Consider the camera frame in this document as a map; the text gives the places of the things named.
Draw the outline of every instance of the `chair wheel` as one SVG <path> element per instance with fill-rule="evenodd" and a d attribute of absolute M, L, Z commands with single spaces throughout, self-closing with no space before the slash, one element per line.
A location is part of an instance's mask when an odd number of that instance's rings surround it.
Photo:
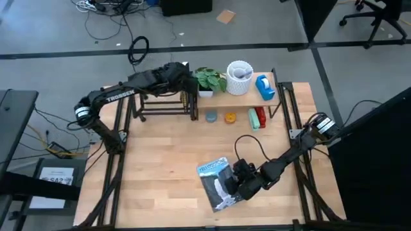
<path fill-rule="evenodd" d="M 355 8 L 357 9 L 357 11 L 361 11 L 362 9 L 364 9 L 364 4 L 358 4 L 357 6 L 355 6 Z"/>
<path fill-rule="evenodd" d="M 366 42 L 366 43 L 364 44 L 364 48 L 365 48 L 365 49 L 370 49 L 370 47 L 372 47 L 372 42 Z"/>
<path fill-rule="evenodd" d="M 340 21 L 340 26 L 345 26 L 346 24 L 347 24 L 347 20 L 342 19 L 342 20 Z"/>

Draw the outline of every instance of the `tape roll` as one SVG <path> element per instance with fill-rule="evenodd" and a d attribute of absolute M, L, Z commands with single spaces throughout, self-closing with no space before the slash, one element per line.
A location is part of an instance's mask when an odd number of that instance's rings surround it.
<path fill-rule="evenodd" d="M 264 89 L 270 88 L 270 82 L 266 78 L 262 78 L 261 81 L 264 83 Z"/>

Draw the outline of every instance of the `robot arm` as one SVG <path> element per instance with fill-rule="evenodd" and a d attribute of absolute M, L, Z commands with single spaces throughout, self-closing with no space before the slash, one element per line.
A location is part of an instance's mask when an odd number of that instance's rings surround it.
<path fill-rule="evenodd" d="M 234 177 L 225 181 L 229 194 L 239 193 L 242 198 L 249 200 L 261 188 L 269 190 L 280 179 L 285 168 L 303 153 L 314 146 L 327 144 L 338 137 L 340 129 L 326 114 L 319 113 L 294 139 L 289 150 L 280 157 L 266 161 L 256 169 L 253 163 L 248 164 L 244 159 L 239 159 L 234 165 Z"/>
<path fill-rule="evenodd" d="M 188 66 L 181 63 L 168 63 L 163 67 L 128 77 L 128 81 L 119 82 L 109 88 L 90 92 L 74 107 L 76 122 L 82 128 L 92 129 L 103 139 L 107 153 L 124 152 L 123 141 L 117 131 L 108 129 L 100 121 L 99 113 L 107 103 L 133 96 L 134 94 L 151 94 L 160 96 L 169 92 L 197 92 L 197 80 L 190 75 Z"/>

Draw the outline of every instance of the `office chair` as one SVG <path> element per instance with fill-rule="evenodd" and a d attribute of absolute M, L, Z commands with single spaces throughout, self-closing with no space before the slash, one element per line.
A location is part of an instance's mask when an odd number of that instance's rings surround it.
<path fill-rule="evenodd" d="M 371 23 L 371 26 L 374 26 L 374 29 L 371 33 L 369 40 L 363 45 L 365 49 L 369 49 L 372 46 L 372 40 L 380 27 L 381 21 L 385 20 L 391 26 L 396 28 L 400 34 L 403 36 L 401 39 L 400 44 L 403 45 L 407 42 L 407 33 L 405 30 L 398 24 L 399 16 L 401 12 L 411 11 L 411 1 L 410 0 L 376 0 L 376 2 L 383 1 L 385 3 L 385 7 L 381 8 L 371 2 L 366 0 L 357 0 L 355 2 L 356 9 L 358 11 L 362 10 L 364 4 L 369 6 L 373 11 L 372 12 L 365 12 L 365 13 L 354 13 L 351 15 L 346 15 L 340 21 L 340 26 L 345 26 L 347 24 L 348 18 L 355 18 L 355 17 L 374 17 L 375 20 Z"/>

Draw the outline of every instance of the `white label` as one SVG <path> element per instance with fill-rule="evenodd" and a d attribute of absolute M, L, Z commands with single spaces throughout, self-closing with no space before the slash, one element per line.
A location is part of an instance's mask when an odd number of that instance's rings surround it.
<path fill-rule="evenodd" d="M 39 179 L 56 182 L 65 185 L 73 183 L 73 171 L 71 167 L 43 167 Z M 65 200 L 34 196 L 31 199 L 31 209 L 63 209 Z"/>
<path fill-rule="evenodd" d="M 321 129 L 324 125 L 326 125 L 330 119 L 327 117 L 325 120 L 323 120 L 320 124 L 317 125 L 318 129 Z"/>
<path fill-rule="evenodd" d="M 84 116 L 84 115 L 88 115 L 89 111 L 86 112 L 80 112 L 79 114 L 77 114 L 78 117 Z"/>
<path fill-rule="evenodd" d="M 121 98 L 127 97 L 127 96 L 132 95 L 132 94 L 135 94 L 134 90 L 129 90 L 129 91 L 127 91 L 127 92 L 118 94 L 117 96 L 109 97 L 109 98 L 107 98 L 106 100 L 107 100 L 108 102 L 113 102 L 113 101 L 115 101 L 115 100 L 117 100 L 117 99 L 121 99 Z"/>
<path fill-rule="evenodd" d="M 75 114 L 82 112 L 84 110 L 90 110 L 90 107 L 81 107 L 81 108 L 77 108 L 77 110 L 74 111 Z"/>
<path fill-rule="evenodd" d="M 333 126 L 334 124 L 335 124 L 334 121 L 329 122 L 326 126 L 322 127 L 321 130 L 319 130 L 319 133 L 323 134 L 324 132 L 328 130 L 328 128 L 331 128 L 331 126 Z"/>

